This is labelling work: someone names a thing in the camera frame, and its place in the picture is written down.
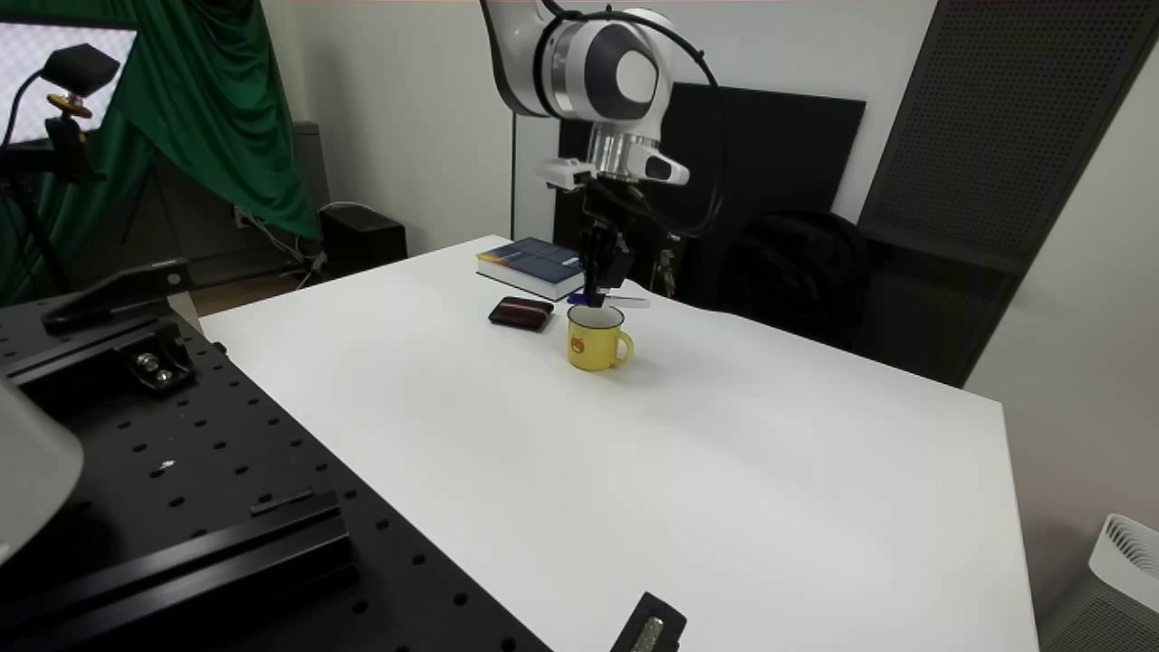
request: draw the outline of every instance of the yellow cup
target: yellow cup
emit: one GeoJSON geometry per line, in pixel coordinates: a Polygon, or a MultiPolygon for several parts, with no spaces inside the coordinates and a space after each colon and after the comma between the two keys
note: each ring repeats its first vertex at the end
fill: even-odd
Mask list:
{"type": "Polygon", "coordinates": [[[587,373],[607,373],[633,354],[633,340],[625,333],[625,311],[607,305],[607,307],[572,307],[570,311],[570,357],[572,367],[587,373]]]}

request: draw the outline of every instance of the wire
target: wire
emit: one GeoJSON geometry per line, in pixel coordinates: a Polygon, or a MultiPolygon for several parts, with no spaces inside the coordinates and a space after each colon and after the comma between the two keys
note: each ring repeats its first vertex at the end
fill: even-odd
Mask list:
{"type": "Polygon", "coordinates": [[[249,227],[259,227],[265,239],[270,239],[270,245],[275,245],[278,255],[287,255],[293,263],[301,263],[301,259],[308,259],[313,267],[299,278],[299,288],[301,285],[308,285],[320,270],[324,270],[324,263],[326,263],[326,250],[320,250],[320,255],[306,255],[293,239],[287,244],[287,239],[278,239],[273,227],[265,227],[259,216],[249,216],[248,210],[234,210],[234,216],[235,220],[243,220],[243,226],[249,226],[249,227]]]}
{"type": "Polygon", "coordinates": [[[38,69],[11,96],[11,110],[8,110],[8,125],[5,125],[5,148],[11,145],[11,134],[14,134],[14,115],[22,113],[22,100],[31,93],[31,88],[39,78],[43,69],[38,69]]]}

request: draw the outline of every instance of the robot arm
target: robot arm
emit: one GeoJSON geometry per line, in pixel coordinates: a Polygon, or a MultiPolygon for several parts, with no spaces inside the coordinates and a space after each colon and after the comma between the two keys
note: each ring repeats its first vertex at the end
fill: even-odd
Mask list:
{"type": "Polygon", "coordinates": [[[483,14],[516,113],[596,124],[591,164],[572,168],[579,179],[687,185],[687,169],[657,148],[675,88],[657,34],[553,0],[483,0],[483,14]]]}

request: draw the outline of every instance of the black object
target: black object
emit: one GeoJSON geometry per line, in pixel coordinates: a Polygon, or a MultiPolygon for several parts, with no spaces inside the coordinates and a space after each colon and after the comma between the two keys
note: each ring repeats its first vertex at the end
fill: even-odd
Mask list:
{"type": "Polygon", "coordinates": [[[61,301],[43,315],[46,333],[69,333],[100,322],[113,322],[121,311],[142,305],[164,305],[172,294],[191,288],[184,259],[157,259],[115,270],[113,278],[61,301]]]}
{"type": "Polygon", "coordinates": [[[128,647],[142,628],[306,599],[352,575],[352,560],[341,505],[313,497],[11,606],[0,617],[0,647],[74,647],[101,637],[106,647],[128,647]]]}
{"type": "Polygon", "coordinates": [[[55,174],[69,185],[101,182],[87,159],[87,138],[78,119],[43,119],[46,142],[55,148],[55,174]]]}
{"type": "Polygon", "coordinates": [[[405,256],[405,227],[365,208],[324,210],[326,270],[365,270],[405,256]]]}
{"type": "Polygon", "coordinates": [[[627,244],[627,185],[591,182],[579,188],[585,220],[578,227],[585,263],[585,305],[607,305],[607,285],[625,285],[638,255],[627,244]]]}
{"type": "Polygon", "coordinates": [[[726,307],[842,343],[864,315],[870,244],[835,214],[783,210],[750,220],[726,263],[726,307]]]}
{"type": "Polygon", "coordinates": [[[685,628],[687,618],[675,606],[644,593],[613,652],[679,652],[685,628]]]}
{"type": "MultiPolygon", "coordinates": [[[[750,220],[778,210],[830,214],[864,113],[865,100],[679,84],[663,148],[692,169],[692,185],[615,192],[615,227],[633,255],[627,275],[657,285],[657,263],[679,263],[683,301],[721,301],[726,259],[750,220]],[[712,235],[667,235],[702,226],[708,214],[718,214],[712,235]]],[[[587,142],[591,125],[567,124],[557,151],[585,157],[587,142]]],[[[587,220],[585,194],[557,194],[557,244],[579,245],[587,220]]]]}
{"type": "Polygon", "coordinates": [[[113,84],[115,69],[121,69],[121,61],[108,58],[106,52],[100,52],[90,42],[78,42],[78,46],[55,52],[43,61],[39,75],[46,84],[65,88],[69,93],[87,96],[87,93],[101,89],[106,84],[113,84]]]}
{"type": "Polygon", "coordinates": [[[84,384],[61,384],[61,378],[96,378],[101,384],[131,378],[157,397],[182,391],[196,378],[174,315],[135,315],[78,333],[0,367],[0,373],[33,397],[87,391],[84,384]]]}
{"type": "Polygon", "coordinates": [[[544,301],[526,301],[526,298],[505,298],[494,307],[494,322],[498,325],[510,325],[510,328],[532,328],[539,333],[552,322],[552,305],[544,301]]]}

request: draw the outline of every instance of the black metal plate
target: black metal plate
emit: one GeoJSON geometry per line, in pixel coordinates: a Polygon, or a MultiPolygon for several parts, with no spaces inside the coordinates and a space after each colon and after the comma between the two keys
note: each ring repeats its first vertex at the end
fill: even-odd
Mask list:
{"type": "MultiPolygon", "coordinates": [[[[43,305],[0,311],[0,362],[55,340],[43,305]]],[[[221,611],[157,630],[153,647],[378,647],[378,652],[544,652],[508,607],[468,581],[390,505],[369,491],[293,425],[221,348],[184,333],[196,384],[149,397],[131,379],[90,378],[84,395],[43,410],[78,432],[87,472],[69,507],[0,569],[0,611],[182,540],[235,525],[306,491],[341,491],[358,581],[287,607],[221,611]]]]}

